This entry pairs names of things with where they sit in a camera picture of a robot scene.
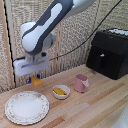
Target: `mug handle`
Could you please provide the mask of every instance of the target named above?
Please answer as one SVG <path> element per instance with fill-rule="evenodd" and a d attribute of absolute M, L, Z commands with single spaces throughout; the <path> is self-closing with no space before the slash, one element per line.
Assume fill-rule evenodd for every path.
<path fill-rule="evenodd" d="M 88 79 L 86 81 L 81 80 L 81 82 L 83 83 L 83 85 L 85 85 L 85 88 L 82 92 L 85 92 L 85 90 L 89 87 Z"/>

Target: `wooden countertop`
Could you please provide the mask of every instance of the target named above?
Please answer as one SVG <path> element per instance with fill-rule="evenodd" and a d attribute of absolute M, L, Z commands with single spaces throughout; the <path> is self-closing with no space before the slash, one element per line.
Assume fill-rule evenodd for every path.
<path fill-rule="evenodd" d="M 74 90 L 76 74 L 89 78 L 90 86 L 85 93 Z M 30 84 L 0 94 L 0 128 L 109 128 L 128 102 L 128 75 L 115 81 L 82 65 L 43 81 L 44 85 L 38 88 Z M 53 96 L 52 88 L 56 84 L 71 89 L 68 99 L 58 100 Z M 7 100 L 22 91 L 37 91 L 48 98 L 50 110 L 42 121 L 22 126 L 7 119 L 4 108 Z"/>

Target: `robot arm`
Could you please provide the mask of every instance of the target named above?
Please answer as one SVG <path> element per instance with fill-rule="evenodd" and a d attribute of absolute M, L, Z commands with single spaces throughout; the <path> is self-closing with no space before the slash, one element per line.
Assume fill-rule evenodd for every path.
<path fill-rule="evenodd" d="M 22 45 L 29 55 L 42 51 L 43 41 L 63 19 L 78 14 L 88 8 L 95 0 L 54 0 L 41 18 L 21 26 Z"/>
<path fill-rule="evenodd" d="M 56 36 L 51 32 L 63 19 L 84 11 L 95 0 L 54 0 L 37 22 L 21 25 L 20 35 L 25 57 L 13 62 L 15 74 L 23 76 L 35 71 L 42 71 L 49 66 L 45 51 L 54 45 Z"/>

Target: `yellow object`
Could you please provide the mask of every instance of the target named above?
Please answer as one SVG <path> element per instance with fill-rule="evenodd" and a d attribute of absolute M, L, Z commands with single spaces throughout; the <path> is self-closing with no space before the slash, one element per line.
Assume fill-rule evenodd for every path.
<path fill-rule="evenodd" d="M 64 91 L 64 90 L 62 90 L 61 88 L 58 88 L 61 92 L 63 92 L 64 93 L 64 95 L 67 95 L 67 93 Z"/>
<path fill-rule="evenodd" d="M 31 77 L 31 83 L 35 86 L 35 87 L 39 87 L 41 85 L 43 85 L 43 81 L 40 80 L 37 77 Z"/>
<path fill-rule="evenodd" d="M 54 92 L 58 95 L 67 95 L 67 93 L 64 90 L 62 90 L 61 88 L 55 88 Z"/>

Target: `small bowl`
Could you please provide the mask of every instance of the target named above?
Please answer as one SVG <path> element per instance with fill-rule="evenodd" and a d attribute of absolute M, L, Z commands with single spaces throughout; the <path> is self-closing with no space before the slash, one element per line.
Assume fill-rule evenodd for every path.
<path fill-rule="evenodd" d="M 58 94 L 56 94 L 56 93 L 54 92 L 54 89 L 55 89 L 55 88 L 61 88 L 62 90 L 64 90 L 64 91 L 67 93 L 67 95 L 58 95 Z M 69 94 L 70 94 L 70 89 L 69 89 L 67 86 L 65 86 L 65 85 L 55 85 L 55 86 L 53 87 L 53 94 L 54 94 L 54 96 L 55 96 L 57 99 L 64 100 L 64 99 L 66 99 L 66 98 L 69 96 Z"/>

